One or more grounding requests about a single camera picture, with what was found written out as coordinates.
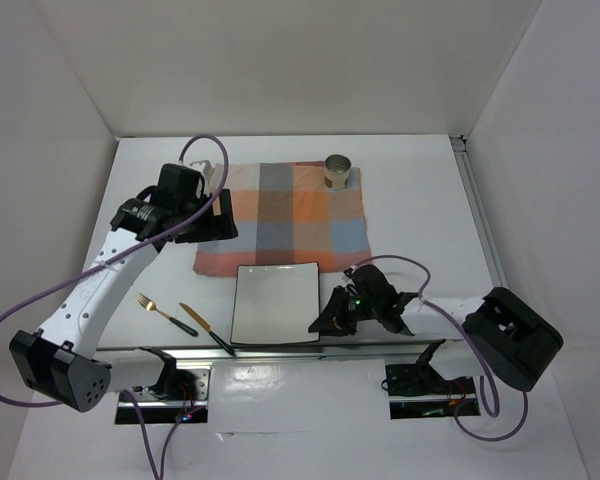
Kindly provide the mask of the metal cup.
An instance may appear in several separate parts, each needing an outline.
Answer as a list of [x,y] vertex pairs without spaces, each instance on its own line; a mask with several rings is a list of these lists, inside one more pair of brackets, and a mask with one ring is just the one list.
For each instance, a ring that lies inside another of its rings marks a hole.
[[332,154],[324,161],[325,185],[334,191],[346,188],[351,172],[351,161],[341,154]]

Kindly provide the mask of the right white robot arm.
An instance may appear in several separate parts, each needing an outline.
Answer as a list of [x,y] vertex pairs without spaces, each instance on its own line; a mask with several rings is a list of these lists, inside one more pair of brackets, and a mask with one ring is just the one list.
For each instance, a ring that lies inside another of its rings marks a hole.
[[350,268],[345,277],[348,284],[333,289],[308,331],[353,336],[360,322],[375,320],[392,334],[432,336],[436,345],[416,369],[428,392],[476,376],[483,365],[509,387],[529,392],[564,346],[556,328],[504,287],[484,296],[427,300],[397,291],[374,265]]

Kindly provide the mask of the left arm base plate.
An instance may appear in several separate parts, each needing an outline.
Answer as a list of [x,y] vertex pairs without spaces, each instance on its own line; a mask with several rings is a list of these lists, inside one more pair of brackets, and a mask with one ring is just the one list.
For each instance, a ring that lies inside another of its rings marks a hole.
[[171,425],[176,420],[184,424],[203,424],[208,420],[208,397],[211,366],[201,363],[184,364],[174,389],[157,397],[144,387],[131,391],[147,425]]

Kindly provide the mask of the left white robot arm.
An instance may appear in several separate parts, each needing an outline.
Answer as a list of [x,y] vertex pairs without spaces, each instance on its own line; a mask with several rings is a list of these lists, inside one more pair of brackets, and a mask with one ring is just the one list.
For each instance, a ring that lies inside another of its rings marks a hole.
[[143,388],[164,399],[184,378],[173,356],[156,347],[98,355],[111,317],[164,246],[237,237],[228,166],[167,163],[157,184],[126,200],[110,222],[91,267],[33,333],[18,331],[9,350],[32,390],[88,412],[110,392]]

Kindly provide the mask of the checkered orange blue cloth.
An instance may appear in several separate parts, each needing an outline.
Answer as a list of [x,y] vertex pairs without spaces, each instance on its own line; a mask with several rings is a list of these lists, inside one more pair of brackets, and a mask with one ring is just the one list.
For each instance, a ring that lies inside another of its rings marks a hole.
[[302,263],[334,273],[371,256],[357,167],[334,191],[321,162],[233,164],[225,187],[238,236],[200,243],[193,263],[199,275],[234,277],[242,265]]

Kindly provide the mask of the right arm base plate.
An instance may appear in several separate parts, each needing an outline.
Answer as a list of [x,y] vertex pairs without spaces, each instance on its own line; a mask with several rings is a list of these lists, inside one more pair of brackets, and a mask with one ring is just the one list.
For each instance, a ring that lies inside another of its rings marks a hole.
[[388,364],[381,389],[389,398],[392,420],[480,416],[474,381],[469,377],[445,380],[429,365]]

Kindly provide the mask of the square white plate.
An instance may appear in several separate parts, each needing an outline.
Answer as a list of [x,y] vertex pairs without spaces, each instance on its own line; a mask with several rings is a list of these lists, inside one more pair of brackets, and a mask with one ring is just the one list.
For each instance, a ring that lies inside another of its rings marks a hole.
[[247,346],[307,344],[320,313],[318,264],[240,266],[231,342]]

